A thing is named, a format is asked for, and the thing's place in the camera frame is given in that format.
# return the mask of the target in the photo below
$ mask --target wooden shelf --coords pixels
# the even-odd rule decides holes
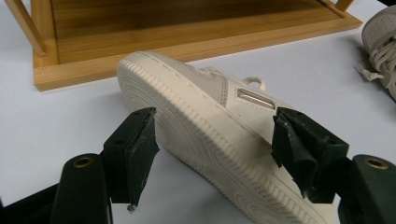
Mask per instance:
[[[354,29],[351,0],[32,0],[46,56],[41,91],[114,77],[118,61],[154,50],[187,62]]]

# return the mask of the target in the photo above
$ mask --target shoe lace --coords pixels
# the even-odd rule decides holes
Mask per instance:
[[[375,63],[375,69],[380,70],[383,63],[388,66],[389,71],[393,71],[396,67],[396,35],[381,50],[373,50],[370,58]]]
[[[380,71],[381,65],[384,64],[386,68],[392,73],[390,83],[396,79],[396,35],[388,42],[388,44],[378,50],[375,49],[370,54],[370,61],[374,62],[375,70]],[[372,73],[366,70],[361,64],[358,65],[357,70],[369,81],[376,78],[384,78],[383,75],[378,73]]]
[[[265,89],[267,88],[264,80],[262,80],[259,77],[245,77],[242,81],[247,85],[249,85],[250,83],[253,83],[253,82],[259,83],[260,84],[259,89],[262,91],[265,91]]]

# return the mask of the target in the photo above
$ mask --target rubber sole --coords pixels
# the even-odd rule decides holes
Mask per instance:
[[[118,77],[133,111],[157,107],[157,142],[254,222],[332,222],[332,211],[303,200],[285,171],[277,169],[268,143],[172,67],[139,52],[120,61]]]

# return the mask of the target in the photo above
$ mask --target sneaker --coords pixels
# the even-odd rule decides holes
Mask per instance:
[[[359,67],[368,79],[379,78],[396,99],[396,6],[376,13],[363,27],[361,39],[370,54],[370,63],[378,73]]]
[[[147,51],[122,59],[117,75],[133,111],[157,107],[157,142],[254,222],[332,223],[332,205],[303,199],[271,156],[273,115],[289,106],[266,94],[262,80],[195,69]]]

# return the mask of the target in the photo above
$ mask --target white surface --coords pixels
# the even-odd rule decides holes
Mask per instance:
[[[348,12],[368,21],[384,7],[355,0]],[[99,153],[129,110],[115,78],[37,91],[31,47],[3,1],[0,27],[0,197],[8,205],[57,183],[69,159]],[[268,92],[348,142],[349,158],[370,154],[396,163],[396,104],[379,82],[366,82],[354,69],[368,58],[361,28],[191,64],[263,78]],[[165,150],[137,211],[129,215],[124,204],[113,209],[116,224],[250,223]]]

